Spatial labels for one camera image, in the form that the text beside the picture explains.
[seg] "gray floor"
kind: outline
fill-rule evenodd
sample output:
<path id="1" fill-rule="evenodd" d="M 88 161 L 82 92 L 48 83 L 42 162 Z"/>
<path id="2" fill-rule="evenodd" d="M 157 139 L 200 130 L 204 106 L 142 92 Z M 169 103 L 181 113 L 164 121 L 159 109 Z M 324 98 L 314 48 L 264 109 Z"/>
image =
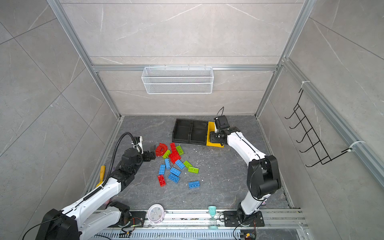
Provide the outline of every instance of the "gray floor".
<path id="1" fill-rule="evenodd" d="M 172 130 L 176 118 L 187 118 L 212 121 L 213 116 L 126 116 L 117 135 L 124 132 L 143 137 L 143 148 L 149 150 L 160 142 L 172 142 Z M 238 127 L 244 136 L 260 151 L 267 154 L 267 148 L 254 116 L 227 116 L 231 126 Z M 115 165 L 121 160 L 123 152 L 131 147 L 131 139 L 126 136 L 120 143 L 115 158 Z M 180 181 L 175 184 L 164 177 L 167 185 L 160 187 L 157 176 L 162 157 L 145 162 L 140 167 L 135 179 L 121 193 L 113 198 L 133 209 L 146 209 L 153 204 L 161 204 L 166 209 L 206 208 L 216 205 L 218 208 L 237 208 L 248 192 L 246 186 L 247 165 L 237 152 L 226 145 L 224 148 L 208 147 L 193 144 L 180 144 L 184 150 L 181 161 L 188 160 L 199 168 L 199 174 L 182 170 Z M 112 152 L 108 156 L 109 166 Z M 200 188 L 189 189 L 188 182 L 200 181 Z M 288 208 L 282 189 L 267 199 L 262 208 Z"/>

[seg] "light blue brick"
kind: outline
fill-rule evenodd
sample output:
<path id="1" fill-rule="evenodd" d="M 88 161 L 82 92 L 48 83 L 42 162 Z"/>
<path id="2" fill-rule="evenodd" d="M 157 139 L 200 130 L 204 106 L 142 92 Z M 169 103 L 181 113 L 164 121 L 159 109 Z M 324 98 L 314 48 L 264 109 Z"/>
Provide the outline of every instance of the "light blue brick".
<path id="1" fill-rule="evenodd" d="M 184 163 L 183 163 L 182 161 L 177 160 L 175 163 L 176 163 L 176 165 L 177 165 L 180 169 L 185 168 L 185 165 L 184 165 Z"/>
<path id="2" fill-rule="evenodd" d="M 170 169 L 170 172 L 173 173 L 173 174 L 175 174 L 176 176 L 179 176 L 180 173 L 181 173 L 181 171 L 177 170 L 177 169 L 174 168 L 174 167 Z"/>
<path id="3" fill-rule="evenodd" d="M 180 180 L 180 178 L 179 178 L 178 176 L 175 176 L 175 175 L 173 175 L 172 173 L 169 174 L 168 178 L 169 178 L 171 181 L 175 182 L 175 183 L 178 183 L 179 180 Z"/>
<path id="4" fill-rule="evenodd" d="M 164 175 L 165 171 L 166 171 L 165 164 L 161 164 L 160 165 L 160 170 L 159 170 L 159 175 Z"/>
<path id="5" fill-rule="evenodd" d="M 188 185 L 190 189 L 196 188 L 196 187 L 200 187 L 200 182 L 199 181 L 189 182 Z"/>
<path id="6" fill-rule="evenodd" d="M 166 161 L 166 168 L 169 170 L 170 169 L 169 159 L 166 158 L 165 161 Z"/>

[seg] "black wire rack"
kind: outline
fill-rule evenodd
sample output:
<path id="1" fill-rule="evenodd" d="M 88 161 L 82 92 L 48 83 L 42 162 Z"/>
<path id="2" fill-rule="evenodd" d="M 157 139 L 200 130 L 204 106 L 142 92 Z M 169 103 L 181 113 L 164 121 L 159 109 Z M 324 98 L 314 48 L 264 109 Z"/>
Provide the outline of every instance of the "black wire rack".
<path id="1" fill-rule="evenodd" d="M 307 116 L 305 115 L 303 109 L 302 109 L 302 108 L 300 107 L 300 105 L 299 105 L 300 98 L 301 98 L 301 96 L 303 95 L 303 89 L 302 89 L 302 88 L 300 89 L 299 94 L 300 94 L 300 97 L 299 97 L 299 99 L 297 100 L 297 103 L 296 103 L 296 105 L 295 105 L 294 108 L 293 108 L 293 113 L 291 114 L 291 116 L 290 116 L 289 118 L 286 118 L 286 117 L 285 117 L 285 119 L 290 119 L 294 114 L 297 116 L 297 118 L 300 120 L 299 123 L 296 124 L 295 127 L 289 127 L 289 128 L 290 128 L 290 129 L 295 129 L 297 126 L 299 126 L 299 125 L 301 124 L 301 126 L 303 127 L 303 129 L 304 129 L 304 131 L 305 131 L 305 134 L 304 134 L 303 138 L 301 139 L 301 141 L 297 141 L 297 140 L 296 140 L 296 142 L 297 142 L 297 143 L 301 143 L 301 142 L 304 140 L 304 138 L 305 138 L 306 136 L 308 136 L 308 139 L 309 139 L 309 141 L 310 141 L 310 143 L 311 143 L 311 145 L 312 145 L 311 147 L 309 147 L 309 148 L 308 148 L 307 150 L 305 150 L 305 151 L 301 151 L 301 150 L 299 150 L 299 151 L 302 152 L 302 153 L 304 153 L 304 152 L 307 152 L 308 150 L 310 150 L 311 148 L 313 148 L 314 151 L 315 151 L 315 153 L 316 153 L 316 155 L 317 155 L 317 158 L 319 159 L 316 163 L 314 163 L 314 164 L 312 164 L 312 165 L 310 165 L 310 166 L 308 166 L 308 165 L 305 165 L 305 166 L 306 166 L 306 167 L 313 167 L 313 166 L 315 166 L 315 165 L 318 164 L 318 163 L 321 163 L 322 165 L 324 165 L 324 164 L 329 163 L 330 161 L 332 161 L 332 160 L 334 160 L 334 159 L 340 157 L 341 155 L 343 155 L 343 154 L 345 154 L 345 153 L 348 153 L 348 152 L 349 152 L 348 150 L 351 150 L 350 147 L 347 148 L 347 149 L 345 149 L 345 150 L 343 150 L 343 151 L 341 151 L 341 154 L 337 155 L 336 157 L 334 157 L 334 158 L 331 158 L 331 157 L 330 157 L 330 155 L 328 154 L 328 151 L 325 149 L 325 147 L 324 147 L 323 143 L 321 142 L 319 136 L 317 135 L 316 131 L 314 130 L 314 128 L 313 128 L 311 122 L 309 121 L 309 119 L 308 119 Z M 300 110 L 300 111 L 303 113 L 303 116 L 304 116 L 303 118 L 300 118 L 299 115 L 297 114 L 297 111 L 298 111 L 298 110 Z M 306 119 L 306 120 L 308 121 L 309 125 L 311 126 L 308 130 L 306 129 L 306 127 L 305 127 L 304 124 L 303 124 L 303 120 L 304 120 L 304 119 Z M 308 133 L 309 133 L 310 131 L 313 131 L 314 134 L 315 134 L 315 136 L 316 136 L 316 138 L 317 138 L 317 141 L 316 141 L 315 143 L 314 143 L 314 141 L 312 142 L 310 136 L 308 135 Z M 316 146 L 317 144 L 320 144 L 320 145 L 322 146 L 322 148 L 324 149 L 325 153 L 327 154 L 327 156 L 325 156 L 325 157 L 322 158 L 322 159 L 320 158 L 320 156 L 319 156 L 319 154 L 318 154 L 318 152 L 317 152 L 317 150 L 316 150 L 316 148 L 315 148 L 315 146 Z"/>

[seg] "white mesh basket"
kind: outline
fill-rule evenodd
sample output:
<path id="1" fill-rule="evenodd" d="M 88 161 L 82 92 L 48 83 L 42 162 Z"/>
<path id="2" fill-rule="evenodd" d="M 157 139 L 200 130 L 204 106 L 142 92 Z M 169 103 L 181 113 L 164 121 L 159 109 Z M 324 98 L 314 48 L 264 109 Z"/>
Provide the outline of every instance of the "white mesh basket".
<path id="1" fill-rule="evenodd" d="M 212 67 L 146 67 L 141 76 L 148 94 L 212 93 Z"/>

